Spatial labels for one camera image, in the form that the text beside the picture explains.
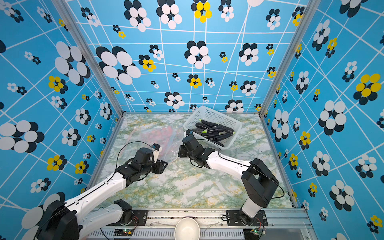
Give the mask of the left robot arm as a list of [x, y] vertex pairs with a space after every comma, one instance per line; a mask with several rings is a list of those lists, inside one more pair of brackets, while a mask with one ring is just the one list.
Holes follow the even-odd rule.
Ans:
[[168, 163], [159, 160], [162, 147], [153, 144], [151, 148], [140, 148], [134, 158], [128, 160], [104, 181], [83, 194], [61, 202], [54, 200], [43, 213], [34, 240], [80, 240], [107, 225], [120, 223], [124, 226], [138, 225], [133, 208], [124, 200], [117, 200], [108, 207], [95, 210], [103, 201], [143, 180], [148, 174], [160, 175]]

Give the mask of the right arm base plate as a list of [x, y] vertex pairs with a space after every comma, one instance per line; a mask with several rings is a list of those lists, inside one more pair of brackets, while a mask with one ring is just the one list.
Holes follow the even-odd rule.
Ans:
[[266, 213], [260, 210], [254, 217], [249, 217], [240, 210], [227, 210], [222, 219], [230, 227], [267, 227], [268, 220]]

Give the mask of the clear pink-dotted zip bag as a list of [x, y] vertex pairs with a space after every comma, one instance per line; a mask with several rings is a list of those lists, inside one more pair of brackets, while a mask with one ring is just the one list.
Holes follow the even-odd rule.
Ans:
[[171, 164], [177, 157], [177, 149], [181, 144], [183, 137], [183, 128], [167, 126], [146, 125], [145, 127], [135, 127], [133, 132], [129, 135], [127, 143], [141, 141], [143, 143], [132, 143], [124, 148], [123, 153], [134, 153], [134, 147], [148, 147], [145, 143], [159, 144], [162, 151], [159, 154], [159, 159], [164, 160]]

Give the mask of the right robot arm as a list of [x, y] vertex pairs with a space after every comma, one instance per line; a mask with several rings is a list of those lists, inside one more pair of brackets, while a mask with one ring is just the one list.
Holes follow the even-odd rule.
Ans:
[[254, 224], [258, 212], [269, 205], [280, 187], [262, 160], [243, 161], [225, 156], [215, 149], [203, 147], [193, 135], [183, 138], [178, 157], [189, 158], [199, 168], [222, 171], [242, 181], [248, 198], [240, 208], [238, 218], [245, 226]]

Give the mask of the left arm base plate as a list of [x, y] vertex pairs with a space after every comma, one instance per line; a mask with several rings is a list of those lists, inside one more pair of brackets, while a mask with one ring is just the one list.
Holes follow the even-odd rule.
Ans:
[[145, 226], [148, 219], [148, 213], [148, 210], [132, 210], [131, 213], [128, 214], [128, 218], [126, 217], [126, 214], [123, 214], [123, 217], [117, 223], [110, 224], [110, 226]]

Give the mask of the dark purple eggplant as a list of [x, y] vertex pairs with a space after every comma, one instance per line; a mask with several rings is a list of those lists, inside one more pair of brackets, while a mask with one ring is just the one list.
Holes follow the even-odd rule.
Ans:
[[206, 130], [203, 130], [202, 133], [203, 134], [219, 134], [221, 132], [224, 132], [224, 128], [221, 127], [221, 126], [216, 126], [216, 127], [213, 127], [213, 128], [209, 128], [209, 129], [206, 129]]

